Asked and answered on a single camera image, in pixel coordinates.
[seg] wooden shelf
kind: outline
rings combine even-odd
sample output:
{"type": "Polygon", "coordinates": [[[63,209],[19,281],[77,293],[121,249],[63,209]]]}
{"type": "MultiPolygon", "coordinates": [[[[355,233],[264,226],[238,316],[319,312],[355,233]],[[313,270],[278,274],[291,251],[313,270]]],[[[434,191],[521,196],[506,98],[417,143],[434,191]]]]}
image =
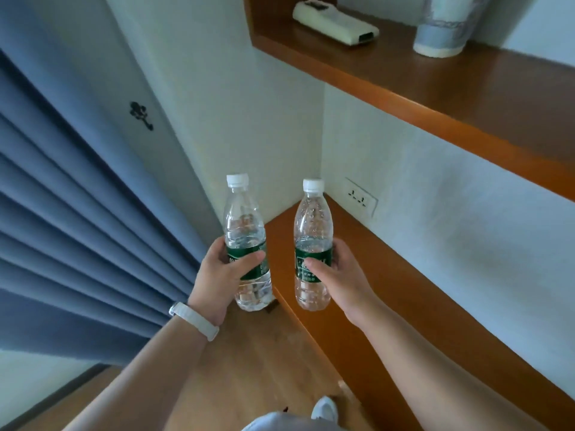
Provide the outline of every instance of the wooden shelf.
{"type": "Polygon", "coordinates": [[[415,28],[360,13],[381,33],[349,48],[293,21],[297,1],[244,0],[256,48],[575,201],[574,68],[478,43],[424,57],[415,28]]]}
{"type": "MultiPolygon", "coordinates": [[[[572,430],[569,398],[417,269],[328,198],[335,233],[360,261],[378,297],[427,340],[550,430],[572,430]]],[[[266,225],[274,294],[307,330],[381,429],[421,430],[385,367],[361,331],[335,303],[311,312],[294,293],[293,221],[298,204],[266,225]]]]}

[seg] blue curtain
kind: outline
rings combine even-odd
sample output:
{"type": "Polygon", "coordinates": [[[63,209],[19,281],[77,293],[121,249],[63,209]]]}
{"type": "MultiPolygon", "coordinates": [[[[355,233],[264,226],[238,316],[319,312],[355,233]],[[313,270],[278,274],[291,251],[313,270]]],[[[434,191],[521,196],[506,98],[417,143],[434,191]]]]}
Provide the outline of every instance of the blue curtain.
{"type": "Polygon", "coordinates": [[[0,49],[0,348],[128,362],[205,245],[22,0],[0,49]]]}

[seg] water bottle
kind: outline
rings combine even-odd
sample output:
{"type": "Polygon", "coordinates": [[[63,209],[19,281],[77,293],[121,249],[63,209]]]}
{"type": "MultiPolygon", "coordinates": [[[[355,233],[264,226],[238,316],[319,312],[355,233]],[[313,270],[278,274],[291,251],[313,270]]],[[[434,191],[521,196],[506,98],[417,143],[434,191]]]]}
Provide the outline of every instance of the water bottle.
{"type": "Polygon", "coordinates": [[[331,297],[325,285],[303,263],[306,257],[321,260],[331,266],[334,223],[323,196],[324,181],[304,180],[301,200],[293,226],[296,246],[296,299],[305,310],[323,310],[331,297]]]}
{"type": "MultiPolygon", "coordinates": [[[[229,261],[260,249],[266,251],[266,230],[259,213],[258,204],[248,191],[248,174],[227,176],[231,193],[226,202],[224,232],[229,261]]],[[[237,305],[245,311],[257,311],[266,307],[274,296],[271,290],[270,268],[266,258],[241,277],[236,293],[237,305]]]]}

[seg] white bottle cap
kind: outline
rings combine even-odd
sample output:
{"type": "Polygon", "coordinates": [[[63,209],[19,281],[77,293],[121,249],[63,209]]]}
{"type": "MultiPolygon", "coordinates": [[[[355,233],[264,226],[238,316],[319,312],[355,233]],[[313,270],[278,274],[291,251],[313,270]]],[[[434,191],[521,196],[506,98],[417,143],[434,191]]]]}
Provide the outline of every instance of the white bottle cap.
{"type": "Polygon", "coordinates": [[[304,192],[323,193],[325,186],[324,181],[320,178],[306,178],[304,180],[304,192]]]}
{"type": "Polygon", "coordinates": [[[249,184],[248,174],[229,174],[226,175],[228,187],[246,187],[249,184]]]}

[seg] wall socket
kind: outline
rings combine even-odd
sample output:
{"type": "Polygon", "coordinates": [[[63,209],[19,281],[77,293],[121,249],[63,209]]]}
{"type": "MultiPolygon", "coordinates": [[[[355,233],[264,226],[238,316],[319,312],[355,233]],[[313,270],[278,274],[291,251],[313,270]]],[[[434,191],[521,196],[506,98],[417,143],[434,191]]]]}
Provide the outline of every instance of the wall socket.
{"type": "Polygon", "coordinates": [[[346,206],[350,213],[358,219],[369,219],[377,207],[377,198],[366,190],[359,187],[349,178],[342,181],[342,198],[346,200],[346,206]]]}

